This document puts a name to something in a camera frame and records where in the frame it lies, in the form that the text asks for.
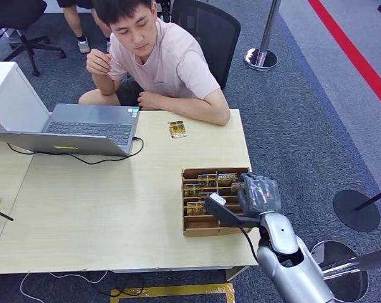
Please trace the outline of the person's left hand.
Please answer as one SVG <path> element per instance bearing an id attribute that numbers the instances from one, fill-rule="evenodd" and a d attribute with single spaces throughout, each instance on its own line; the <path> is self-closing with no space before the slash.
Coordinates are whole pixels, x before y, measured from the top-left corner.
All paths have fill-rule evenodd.
<path id="1" fill-rule="evenodd" d="M 138 97 L 141 110 L 161 110 L 161 95 L 151 92 L 141 92 Z"/>

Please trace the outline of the person's right hand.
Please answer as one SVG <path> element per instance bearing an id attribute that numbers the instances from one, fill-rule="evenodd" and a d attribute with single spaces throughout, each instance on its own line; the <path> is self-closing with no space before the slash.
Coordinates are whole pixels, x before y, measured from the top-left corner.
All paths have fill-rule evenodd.
<path id="1" fill-rule="evenodd" d="M 98 49 L 91 49 L 87 55 L 86 69 L 91 74 L 105 75 L 111 70 L 111 58 L 109 54 Z"/>

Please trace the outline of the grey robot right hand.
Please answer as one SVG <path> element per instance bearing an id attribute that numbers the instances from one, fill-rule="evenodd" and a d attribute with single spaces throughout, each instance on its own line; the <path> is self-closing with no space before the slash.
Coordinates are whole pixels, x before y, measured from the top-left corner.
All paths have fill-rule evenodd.
<path id="1" fill-rule="evenodd" d="M 243 173 L 238 178 L 243 187 L 237 194 L 243 214 L 258 217 L 268 211 L 280 211 L 281 197 L 277 181 L 254 172 Z"/>

